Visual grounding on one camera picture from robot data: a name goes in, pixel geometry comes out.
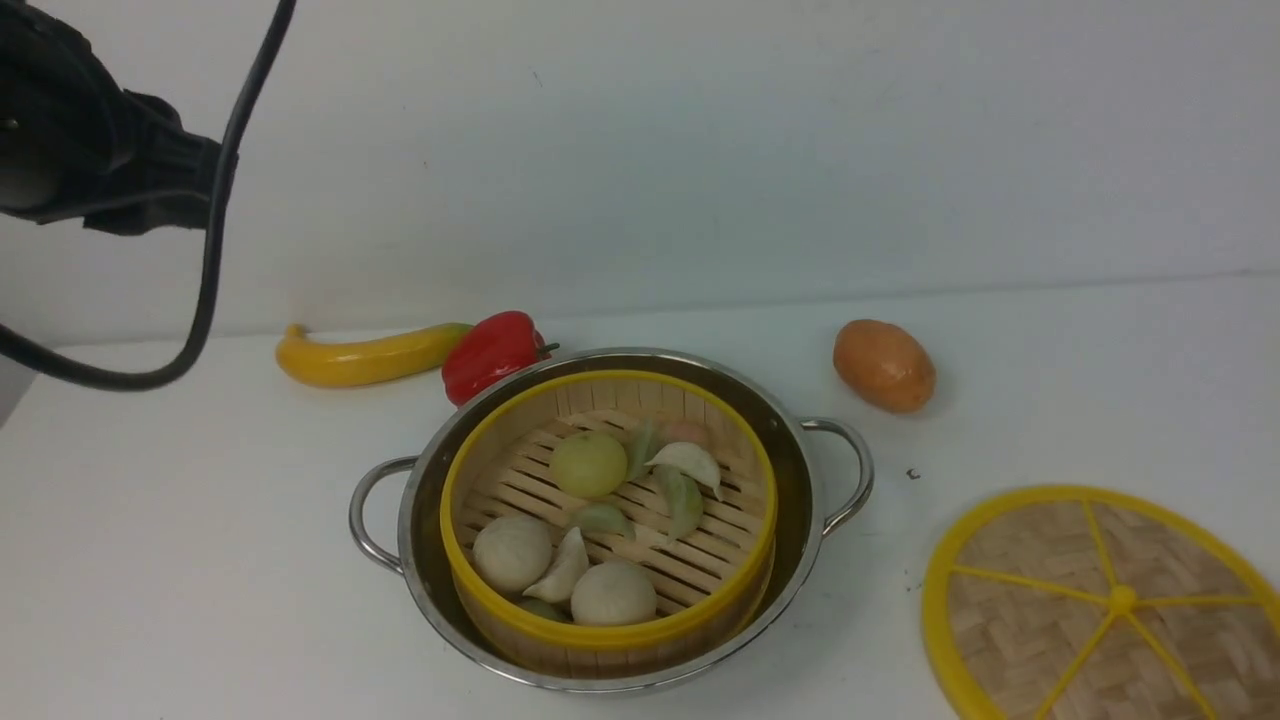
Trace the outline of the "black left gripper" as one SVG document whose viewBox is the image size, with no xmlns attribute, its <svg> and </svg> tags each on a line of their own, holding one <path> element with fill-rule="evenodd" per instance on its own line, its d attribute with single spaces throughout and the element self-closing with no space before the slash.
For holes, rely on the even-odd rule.
<svg viewBox="0 0 1280 720">
<path fill-rule="evenodd" d="M 160 97 L 125 90 L 123 99 L 125 127 L 134 131 L 132 155 L 104 176 L 65 170 L 40 223 L 81 220 L 86 229 L 120 237 L 207 229 L 223 146 L 187 132 Z"/>
</svg>

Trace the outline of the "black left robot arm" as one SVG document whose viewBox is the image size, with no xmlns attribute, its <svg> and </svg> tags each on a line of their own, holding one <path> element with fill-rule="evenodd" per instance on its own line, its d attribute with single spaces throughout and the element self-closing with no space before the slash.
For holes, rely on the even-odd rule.
<svg viewBox="0 0 1280 720">
<path fill-rule="evenodd" d="M 140 236 L 204 231 L 221 145 L 120 87 L 91 42 L 23 1 L 1 8 L 3 213 Z"/>
</svg>

